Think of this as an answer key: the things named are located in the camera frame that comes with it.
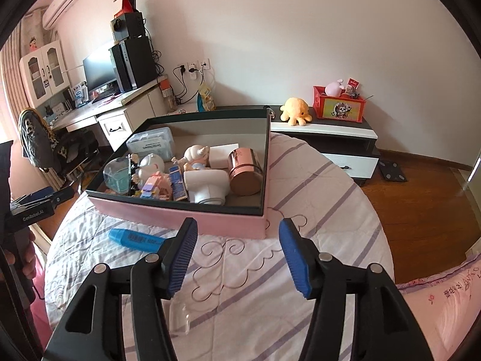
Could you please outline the blue highlighter pen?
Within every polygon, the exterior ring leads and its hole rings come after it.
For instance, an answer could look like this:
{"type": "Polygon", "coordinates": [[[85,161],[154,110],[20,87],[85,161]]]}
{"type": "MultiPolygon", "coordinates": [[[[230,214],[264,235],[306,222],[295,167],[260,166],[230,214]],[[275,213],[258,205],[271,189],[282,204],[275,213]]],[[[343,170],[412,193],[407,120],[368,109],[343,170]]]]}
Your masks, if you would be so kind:
{"type": "Polygon", "coordinates": [[[109,231],[109,239],[123,247],[146,253],[156,253],[166,241],[158,236],[120,228],[111,229],[109,231]]]}

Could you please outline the clear teal round container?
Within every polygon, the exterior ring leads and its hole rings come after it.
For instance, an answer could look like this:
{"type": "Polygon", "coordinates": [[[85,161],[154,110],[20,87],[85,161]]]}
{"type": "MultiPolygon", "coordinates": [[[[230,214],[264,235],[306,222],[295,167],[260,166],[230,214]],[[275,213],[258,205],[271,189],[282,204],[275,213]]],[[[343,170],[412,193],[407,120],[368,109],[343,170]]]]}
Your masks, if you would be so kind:
{"type": "Polygon", "coordinates": [[[129,159],[125,156],[109,161],[103,167],[103,180],[108,189],[124,195],[130,188],[129,159]]]}

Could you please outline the black doll figure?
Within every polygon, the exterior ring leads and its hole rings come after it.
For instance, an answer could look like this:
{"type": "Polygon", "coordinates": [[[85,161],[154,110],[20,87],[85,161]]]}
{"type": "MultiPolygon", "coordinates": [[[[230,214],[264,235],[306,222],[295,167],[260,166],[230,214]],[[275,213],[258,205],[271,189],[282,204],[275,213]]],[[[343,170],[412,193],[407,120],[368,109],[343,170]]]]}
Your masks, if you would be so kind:
{"type": "Polygon", "coordinates": [[[139,168],[139,155],[136,153],[130,153],[127,157],[129,168],[128,168],[128,175],[129,175],[129,196],[138,196],[139,195],[139,187],[138,187],[138,175],[137,169],[139,168]]]}

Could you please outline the small blue battery box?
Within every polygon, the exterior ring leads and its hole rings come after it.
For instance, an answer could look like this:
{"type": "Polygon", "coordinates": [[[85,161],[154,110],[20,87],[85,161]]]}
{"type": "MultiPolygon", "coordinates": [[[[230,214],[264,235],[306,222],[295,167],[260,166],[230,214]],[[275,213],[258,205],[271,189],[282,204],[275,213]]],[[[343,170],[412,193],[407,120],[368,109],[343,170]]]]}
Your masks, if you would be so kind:
{"type": "Polygon", "coordinates": [[[173,201],[183,201],[188,199],[188,193],[182,177],[182,171],[178,165],[169,168],[169,176],[172,187],[173,201]]]}

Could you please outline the pink brick toy figure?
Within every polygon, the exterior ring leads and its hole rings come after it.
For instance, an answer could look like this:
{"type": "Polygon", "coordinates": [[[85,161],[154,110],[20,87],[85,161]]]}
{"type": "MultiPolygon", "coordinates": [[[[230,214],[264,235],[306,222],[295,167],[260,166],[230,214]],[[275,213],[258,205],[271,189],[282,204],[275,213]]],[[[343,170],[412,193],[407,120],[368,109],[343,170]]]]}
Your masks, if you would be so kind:
{"type": "Polygon", "coordinates": [[[143,185],[140,197],[153,200],[172,200],[173,190],[170,176],[162,172],[156,172],[148,178],[143,185]]]}

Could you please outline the white cylinder device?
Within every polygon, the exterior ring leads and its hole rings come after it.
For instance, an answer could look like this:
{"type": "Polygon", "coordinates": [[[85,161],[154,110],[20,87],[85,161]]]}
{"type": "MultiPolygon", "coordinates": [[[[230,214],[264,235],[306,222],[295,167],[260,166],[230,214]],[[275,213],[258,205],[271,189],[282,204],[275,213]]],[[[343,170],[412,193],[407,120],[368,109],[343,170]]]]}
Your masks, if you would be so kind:
{"type": "Polygon", "coordinates": [[[183,174],[188,200],[193,204],[224,205],[230,181],[224,170],[188,170],[183,174]]]}

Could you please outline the pink black storage box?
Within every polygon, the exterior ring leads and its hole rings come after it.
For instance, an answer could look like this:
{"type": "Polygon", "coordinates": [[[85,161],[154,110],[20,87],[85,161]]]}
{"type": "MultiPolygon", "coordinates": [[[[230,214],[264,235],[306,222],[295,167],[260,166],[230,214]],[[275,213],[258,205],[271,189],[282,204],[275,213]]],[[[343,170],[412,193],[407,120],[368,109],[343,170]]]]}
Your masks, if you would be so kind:
{"type": "Polygon", "coordinates": [[[177,229],[185,218],[204,235],[263,239],[267,235],[271,110],[225,108],[147,119],[118,148],[109,163],[152,154],[137,150],[162,131],[171,133],[165,169],[129,192],[115,192],[101,170],[86,189],[103,214],[135,223],[177,229]]]}

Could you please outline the rose gold round tin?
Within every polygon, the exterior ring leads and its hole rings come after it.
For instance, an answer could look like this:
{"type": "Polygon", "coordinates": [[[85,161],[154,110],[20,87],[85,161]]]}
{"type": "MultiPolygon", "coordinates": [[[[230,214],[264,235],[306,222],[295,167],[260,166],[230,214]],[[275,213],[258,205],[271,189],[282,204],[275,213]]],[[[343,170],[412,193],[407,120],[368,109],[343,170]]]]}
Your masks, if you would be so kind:
{"type": "Polygon", "coordinates": [[[228,155],[230,189],[237,196],[252,196],[261,191],[263,172],[255,151],[238,147],[228,155]]]}

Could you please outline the black office chair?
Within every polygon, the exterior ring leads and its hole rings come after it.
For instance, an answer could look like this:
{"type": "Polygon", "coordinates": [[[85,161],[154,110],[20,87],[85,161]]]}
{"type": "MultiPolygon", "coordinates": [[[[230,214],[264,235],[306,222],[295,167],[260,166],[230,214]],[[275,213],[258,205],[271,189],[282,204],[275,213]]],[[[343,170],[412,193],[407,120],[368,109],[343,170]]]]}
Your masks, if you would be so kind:
{"type": "Polygon", "coordinates": [[[99,153],[93,132],[79,130],[57,136],[34,108],[20,113],[18,131],[22,156],[56,191],[74,181],[76,172],[82,172],[99,153]]]}

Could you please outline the striped white quilt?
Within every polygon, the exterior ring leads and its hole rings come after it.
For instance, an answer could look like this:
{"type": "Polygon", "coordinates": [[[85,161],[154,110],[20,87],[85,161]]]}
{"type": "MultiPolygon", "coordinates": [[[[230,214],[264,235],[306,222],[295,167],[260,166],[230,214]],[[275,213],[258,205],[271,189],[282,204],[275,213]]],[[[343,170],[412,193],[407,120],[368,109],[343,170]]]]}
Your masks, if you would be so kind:
{"type": "MultiPolygon", "coordinates": [[[[278,225],[292,218],[303,237],[342,263],[380,263],[394,277],[381,221],[344,170],[300,139],[271,134],[268,236],[239,239],[199,235],[171,326],[178,360],[298,360],[314,302],[293,284],[278,240],[278,225]]],[[[86,192],[73,204],[47,254],[44,299],[54,328],[97,263],[136,263],[144,253],[109,239],[112,228],[162,237],[176,229],[129,223],[101,214],[86,192]]]]}

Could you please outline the clear dental flosser box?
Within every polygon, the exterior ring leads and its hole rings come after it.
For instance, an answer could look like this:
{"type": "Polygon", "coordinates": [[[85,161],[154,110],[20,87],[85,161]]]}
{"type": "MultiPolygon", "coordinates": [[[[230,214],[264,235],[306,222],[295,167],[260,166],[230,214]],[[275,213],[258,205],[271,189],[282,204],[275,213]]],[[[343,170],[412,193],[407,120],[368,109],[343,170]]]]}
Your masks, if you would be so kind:
{"type": "Polygon", "coordinates": [[[169,127],[161,127],[151,131],[133,134],[126,141],[130,153],[140,157],[156,154],[163,161],[170,161],[174,157],[174,138],[169,127]]]}

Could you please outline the black white tv stand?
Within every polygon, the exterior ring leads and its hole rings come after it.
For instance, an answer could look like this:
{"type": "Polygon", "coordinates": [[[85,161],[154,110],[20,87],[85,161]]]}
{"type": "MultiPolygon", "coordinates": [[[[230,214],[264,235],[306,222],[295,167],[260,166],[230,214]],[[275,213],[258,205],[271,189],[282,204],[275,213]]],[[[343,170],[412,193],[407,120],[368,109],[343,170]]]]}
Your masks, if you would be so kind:
{"type": "Polygon", "coordinates": [[[271,130],[301,139],[343,169],[358,185],[369,181],[377,168],[380,152],[378,135],[368,122],[314,119],[305,126],[291,126],[280,119],[280,106],[271,108],[275,116],[271,130]]]}

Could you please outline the black computer tower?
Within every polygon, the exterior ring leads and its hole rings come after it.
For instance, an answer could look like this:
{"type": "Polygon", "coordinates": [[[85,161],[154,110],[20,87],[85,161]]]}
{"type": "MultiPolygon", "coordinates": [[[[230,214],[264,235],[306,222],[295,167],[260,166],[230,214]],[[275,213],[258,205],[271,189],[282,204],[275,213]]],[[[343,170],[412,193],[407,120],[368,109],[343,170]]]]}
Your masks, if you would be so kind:
{"type": "Polygon", "coordinates": [[[122,93],[138,89],[157,77],[149,39],[126,38],[109,49],[113,71],[122,93]]]}

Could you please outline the snack bag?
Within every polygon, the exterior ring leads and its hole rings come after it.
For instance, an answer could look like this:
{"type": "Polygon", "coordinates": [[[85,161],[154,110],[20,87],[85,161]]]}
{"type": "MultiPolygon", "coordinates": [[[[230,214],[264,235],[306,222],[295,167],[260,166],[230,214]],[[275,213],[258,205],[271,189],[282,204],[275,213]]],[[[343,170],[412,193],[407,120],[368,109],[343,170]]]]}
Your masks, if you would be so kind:
{"type": "Polygon", "coordinates": [[[210,112],[216,109],[211,88],[202,83],[198,88],[197,109],[199,112],[210,112]]]}

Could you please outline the black speaker box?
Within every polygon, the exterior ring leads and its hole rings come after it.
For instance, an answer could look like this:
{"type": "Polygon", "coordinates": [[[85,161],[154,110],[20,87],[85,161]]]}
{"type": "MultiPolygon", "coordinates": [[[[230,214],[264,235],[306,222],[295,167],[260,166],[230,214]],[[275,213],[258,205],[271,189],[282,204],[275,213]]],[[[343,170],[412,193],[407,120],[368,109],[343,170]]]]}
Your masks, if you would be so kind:
{"type": "Polygon", "coordinates": [[[141,12],[127,12],[114,18],[111,22],[112,36],[115,43],[129,38],[145,35],[143,15],[141,12]]]}

